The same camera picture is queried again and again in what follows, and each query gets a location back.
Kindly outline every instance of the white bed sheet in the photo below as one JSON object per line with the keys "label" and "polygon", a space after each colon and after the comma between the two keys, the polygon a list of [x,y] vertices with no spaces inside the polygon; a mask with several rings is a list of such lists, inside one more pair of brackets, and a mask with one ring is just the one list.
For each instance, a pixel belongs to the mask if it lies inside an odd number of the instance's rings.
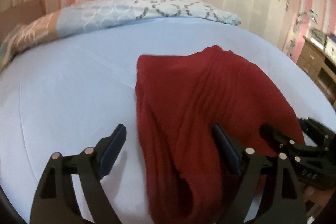
{"label": "white bed sheet", "polygon": [[[53,152],[78,154],[123,123],[126,143],[101,183],[124,224],[152,223],[137,138],[137,59],[189,55],[212,45],[258,65],[298,117],[313,117],[336,131],[336,114],[309,77],[280,50],[238,27],[164,18],[60,39],[16,57],[0,75],[0,184],[24,220],[29,222],[38,180]],[[74,187],[83,216],[92,220],[77,176]]]}

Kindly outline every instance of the wooden desk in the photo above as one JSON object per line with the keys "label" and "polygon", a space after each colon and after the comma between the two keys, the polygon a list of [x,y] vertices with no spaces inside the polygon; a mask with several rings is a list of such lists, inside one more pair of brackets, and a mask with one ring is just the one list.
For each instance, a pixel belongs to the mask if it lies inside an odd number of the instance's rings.
{"label": "wooden desk", "polygon": [[336,109],[336,63],[308,38],[296,64],[315,82]]}

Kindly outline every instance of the bed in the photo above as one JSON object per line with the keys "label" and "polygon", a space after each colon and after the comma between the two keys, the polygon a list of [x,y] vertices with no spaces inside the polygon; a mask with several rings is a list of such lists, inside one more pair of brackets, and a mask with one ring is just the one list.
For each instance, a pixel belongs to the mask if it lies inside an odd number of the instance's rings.
{"label": "bed", "polygon": [[[126,143],[101,183],[123,223],[152,223],[137,138],[137,58],[189,55],[212,45],[259,66],[298,117],[336,130],[335,111],[310,78],[270,43],[233,25],[157,18],[58,39],[17,56],[0,75],[0,183],[22,218],[29,222],[38,180],[53,152],[78,154],[122,123]],[[313,145],[307,136],[305,141]],[[83,217],[92,220],[77,176],[73,182]],[[257,206],[258,200],[248,218]]]}

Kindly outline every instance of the red garment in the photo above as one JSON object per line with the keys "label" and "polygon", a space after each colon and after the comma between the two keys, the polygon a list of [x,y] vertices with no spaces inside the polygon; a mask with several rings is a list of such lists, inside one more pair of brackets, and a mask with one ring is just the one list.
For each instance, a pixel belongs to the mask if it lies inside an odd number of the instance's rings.
{"label": "red garment", "polygon": [[138,134],[156,224],[213,223],[230,190],[211,136],[215,123],[263,155],[276,155],[259,135],[264,123],[304,143],[278,88],[231,51],[213,46],[190,56],[140,56],[137,69]]}

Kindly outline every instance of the screw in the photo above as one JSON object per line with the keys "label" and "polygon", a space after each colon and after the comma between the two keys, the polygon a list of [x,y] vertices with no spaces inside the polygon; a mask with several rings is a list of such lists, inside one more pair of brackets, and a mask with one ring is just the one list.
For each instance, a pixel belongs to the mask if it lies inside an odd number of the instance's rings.
{"label": "screw", "polygon": [[287,155],[285,153],[280,153],[279,158],[285,160],[287,158]]}
{"label": "screw", "polygon": [[245,151],[246,151],[246,153],[248,153],[249,155],[253,155],[254,154],[254,149],[253,148],[251,148],[251,147],[249,147],[249,148],[246,148],[245,149]]}
{"label": "screw", "polygon": [[87,155],[90,155],[92,154],[94,151],[93,147],[87,147],[84,149],[84,153],[87,154]]}
{"label": "screw", "polygon": [[61,156],[61,154],[59,152],[55,152],[51,155],[51,157],[55,160],[58,159]]}

